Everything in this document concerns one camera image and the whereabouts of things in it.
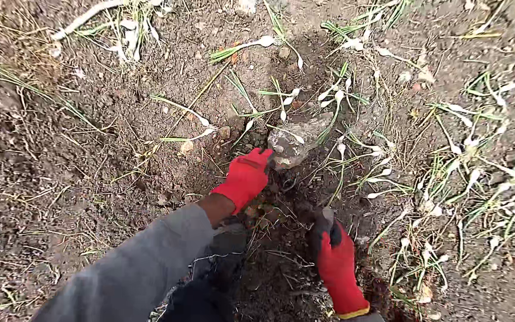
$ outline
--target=dirt ground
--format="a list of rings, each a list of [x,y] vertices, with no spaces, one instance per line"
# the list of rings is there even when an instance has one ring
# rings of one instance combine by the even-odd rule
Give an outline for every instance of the dirt ground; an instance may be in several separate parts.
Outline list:
[[[0,81],[0,320],[28,319],[72,274],[157,217],[208,194],[223,181],[228,163],[239,153],[267,145],[269,128],[258,124],[231,148],[245,128],[231,104],[240,113],[251,110],[224,77],[229,69],[242,80],[260,111],[277,104],[258,94],[259,89],[271,90],[270,76],[280,80],[288,92],[302,88],[288,112],[291,122],[321,110],[315,97],[332,84],[330,68],[338,70],[349,62],[354,91],[369,103],[354,104],[359,115],[345,108],[334,128],[344,131],[344,124],[352,124],[354,133],[370,144],[383,144],[370,136],[373,130],[394,141],[397,152],[390,179],[414,186],[430,168],[431,151],[447,145],[434,118],[429,126],[421,126],[429,111],[426,104],[448,102],[472,110],[494,105],[490,97],[480,99],[464,91],[485,70],[490,70],[498,84],[515,82],[515,54],[509,53],[515,52],[515,1],[507,2],[490,26],[490,32],[501,33],[498,37],[454,36],[480,26],[497,11],[500,1],[473,1],[475,7],[465,10],[460,0],[415,0],[392,28],[374,31],[366,47],[386,47],[413,61],[426,48],[436,79],[427,84],[417,81],[418,70],[392,57],[340,51],[326,58],[335,44],[328,41],[320,24],[331,20],[346,25],[373,2],[280,1],[276,7],[281,7],[288,37],[304,59],[304,72],[299,72],[293,53],[282,58],[281,47],[256,46],[239,52],[193,107],[212,124],[230,127],[230,134],[214,133],[194,141],[191,151],[181,151],[180,142],[162,143],[146,174],[120,178],[143,160],[137,156],[152,148],[148,141],[203,132],[195,118],[181,119],[180,110],[149,96],[163,94],[189,105],[223,67],[224,63],[208,65],[210,53],[273,35],[264,5],[259,2],[256,14],[246,16],[233,10],[235,1],[175,1],[172,13],[152,19],[160,42],[147,41],[139,63],[121,65],[114,53],[76,36],[61,42],[61,55],[49,55],[55,45],[47,27],[58,30],[68,25],[93,1],[0,1],[0,64],[72,101],[96,127],[111,124],[103,132],[94,131],[58,104]],[[91,21],[97,24],[105,18],[98,15]],[[375,68],[381,73],[377,84]],[[412,73],[412,79],[399,82],[399,74],[405,71]],[[511,125],[505,135],[483,149],[483,156],[512,166],[515,89],[504,98]],[[266,120],[282,125],[277,115]],[[469,129],[456,117],[443,116],[443,122],[454,140],[461,142],[467,136]],[[482,123],[478,128],[493,131],[496,125]],[[252,239],[236,303],[238,321],[336,320],[308,252],[307,231],[338,186],[336,172],[311,173],[339,136],[333,130],[330,139],[312,150],[301,165],[272,173],[268,187],[245,211]],[[362,154],[366,149],[351,145],[348,151]],[[339,158],[337,151],[331,157]],[[490,250],[489,239],[473,238],[486,230],[475,223],[467,231],[466,256],[459,263],[456,222],[473,201],[454,209],[454,216],[436,217],[411,228],[421,216],[416,210],[418,196],[391,193],[367,199],[377,187],[367,185],[355,191],[347,186],[371,166],[367,160],[348,170],[346,186],[331,206],[354,238],[358,281],[373,310],[380,311],[386,321],[515,321],[515,238],[497,248],[479,268],[478,278],[468,283],[463,275]],[[454,178],[454,191],[462,190],[465,183]],[[501,181],[501,173],[492,170],[483,184],[496,187]],[[406,209],[409,215],[369,252],[369,244]],[[433,241],[437,254],[449,256],[442,266],[446,290],[440,289],[439,274],[426,275],[424,283],[432,292],[428,303],[419,303],[422,296],[415,291],[414,279],[389,286],[389,268],[408,230],[421,236],[421,242],[411,244],[416,254],[417,245],[427,240]],[[161,312],[164,307],[161,304],[153,311]]]

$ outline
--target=dark trouser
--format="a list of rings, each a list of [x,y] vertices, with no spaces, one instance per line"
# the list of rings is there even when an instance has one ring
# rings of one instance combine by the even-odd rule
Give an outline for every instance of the dark trouser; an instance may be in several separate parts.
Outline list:
[[[233,305],[208,280],[193,280],[172,293],[160,321],[233,322]]]
[[[193,263],[192,281],[170,296],[161,322],[233,322],[247,234],[243,225],[227,226]]]

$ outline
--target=person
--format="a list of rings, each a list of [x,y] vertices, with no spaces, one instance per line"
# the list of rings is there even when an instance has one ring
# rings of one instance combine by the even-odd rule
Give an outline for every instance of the person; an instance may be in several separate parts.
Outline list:
[[[226,235],[242,236],[238,240],[245,243],[245,235],[240,232],[243,230],[228,234],[227,230],[216,233],[215,229],[223,219],[234,218],[232,215],[265,188],[272,153],[256,148],[235,158],[225,182],[208,196],[155,220],[75,274],[32,321],[145,321],[169,289],[188,274],[188,267],[197,256],[211,250],[209,246],[218,245],[220,240],[222,245],[228,244],[231,238],[222,238]],[[337,315],[355,322],[383,321],[377,313],[367,315],[369,303],[355,279],[355,248],[341,224],[335,221],[329,227],[321,216],[312,232],[319,274]],[[232,256],[220,255],[218,259],[223,261],[214,261],[221,265],[218,268],[212,268],[212,263],[198,265],[202,262],[196,260],[193,280],[172,293],[161,321],[233,321],[231,295],[235,288],[229,284],[234,284],[232,274],[241,272],[241,250],[231,252]]]

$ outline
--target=glove cuff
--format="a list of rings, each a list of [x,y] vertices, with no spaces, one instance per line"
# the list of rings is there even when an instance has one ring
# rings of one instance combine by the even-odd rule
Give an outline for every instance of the glove cuff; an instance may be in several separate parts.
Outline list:
[[[236,206],[236,209],[233,211],[232,215],[237,214],[243,206],[251,199],[247,196],[247,192],[239,187],[235,187],[233,185],[229,185],[228,182],[224,182],[218,187],[215,187],[210,191],[212,194],[221,194],[226,198],[230,199],[233,204]]]
[[[355,318],[368,313],[370,304],[365,300],[356,282],[325,286],[333,300],[333,309],[339,318]]]

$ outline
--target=red glove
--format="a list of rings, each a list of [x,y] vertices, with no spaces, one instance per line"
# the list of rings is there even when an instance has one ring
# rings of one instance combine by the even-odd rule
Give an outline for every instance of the red glove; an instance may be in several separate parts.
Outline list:
[[[369,303],[357,286],[355,278],[355,245],[338,221],[329,227],[320,216],[313,233],[314,250],[317,251],[317,268],[339,318],[347,319],[365,315]]]
[[[226,196],[236,205],[232,215],[237,214],[266,187],[266,165],[273,153],[270,149],[255,148],[249,154],[233,159],[225,182],[211,191]]]

